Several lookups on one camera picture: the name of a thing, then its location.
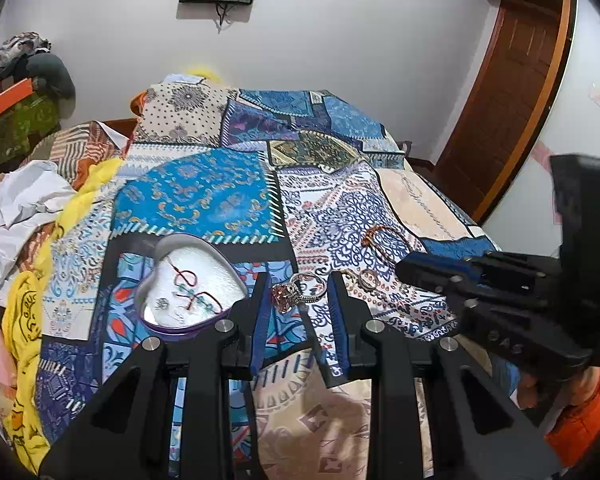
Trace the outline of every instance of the patchwork bedspread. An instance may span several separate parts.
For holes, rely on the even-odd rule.
[[[354,284],[350,293],[375,318],[407,337],[453,333],[456,321],[443,296],[401,284],[386,260],[362,247],[373,226],[404,238],[378,234],[395,260],[410,251],[462,258],[494,248],[411,171],[382,124],[330,92],[250,91],[208,80],[152,86],[126,161],[100,190],[80,233],[66,237],[62,250],[75,257],[54,268],[54,304],[70,300],[79,312],[43,309],[35,401],[46,438],[53,444],[151,335],[133,297],[153,267],[155,243],[170,233],[214,244],[250,290],[262,271],[284,282],[299,271],[326,277],[373,269],[380,286],[368,293]],[[99,281],[83,290],[68,282],[72,273]],[[315,341],[320,354],[312,350]],[[272,480],[365,477],[370,383],[342,377],[326,298],[307,312],[274,312],[264,368],[251,383],[231,381],[229,388],[237,468],[261,466]],[[183,389],[180,380],[174,475]],[[426,468],[429,461],[426,454]]]

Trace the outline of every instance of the wooden door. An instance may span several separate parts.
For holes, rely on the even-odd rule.
[[[442,191],[474,218],[536,108],[559,26],[550,11],[521,2],[500,7],[474,90],[434,172]]]

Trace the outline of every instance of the bed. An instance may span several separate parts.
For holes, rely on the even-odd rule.
[[[12,286],[2,324],[21,372],[6,431],[29,470],[37,472],[85,403],[154,334],[136,315],[134,292],[154,268],[155,244],[171,233],[211,243],[248,290],[264,270],[285,282],[295,272],[371,269],[375,290],[355,280],[347,286],[374,318],[406,337],[455,333],[445,298],[398,282],[391,261],[409,251],[464,258],[494,245],[412,171],[381,123],[328,91],[251,91],[201,77],[152,85],[135,107],[138,125],[123,149],[104,137],[94,144],[103,126],[92,123],[80,134],[57,134],[39,152],[48,149],[70,182],[80,176],[75,187],[93,195],[73,224],[32,237],[18,261],[18,278],[28,278]],[[76,136],[78,160],[88,162],[69,148]],[[110,174],[98,180],[89,168],[103,164]],[[375,226],[387,228],[377,234],[383,253],[361,244]],[[41,270],[36,258],[45,244],[50,264]],[[270,480],[364,478],[370,383],[343,377],[326,298],[306,310],[274,311],[265,357],[251,383],[228,385],[235,469]],[[180,380],[174,476],[183,390]],[[420,410],[426,438],[423,402]],[[430,474],[426,447],[424,464]]]

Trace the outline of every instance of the orange box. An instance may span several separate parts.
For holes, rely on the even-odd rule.
[[[31,79],[23,79],[0,94],[0,114],[33,94]]]

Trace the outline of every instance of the pile of clothes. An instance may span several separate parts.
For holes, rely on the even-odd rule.
[[[36,32],[23,32],[0,47],[0,92],[26,78],[32,80],[35,91],[56,99],[75,98],[74,83],[62,60]]]
[[[19,170],[1,179],[0,307],[7,305],[17,278],[27,283],[45,281],[48,273],[43,270],[50,268],[51,244],[97,203],[97,188],[115,173],[127,148],[125,136],[104,123],[91,121],[49,135]],[[32,297],[29,294],[25,304],[30,304]],[[3,419],[17,399],[16,377],[30,380],[36,374],[36,366],[31,367],[32,361],[26,356],[27,344],[36,339],[39,342],[40,334],[35,336],[39,325],[33,317],[26,326],[10,324],[17,317],[7,309],[2,322],[12,330],[0,329],[0,434],[4,431]],[[27,412],[15,419],[10,417],[11,429],[23,428],[30,416]]]

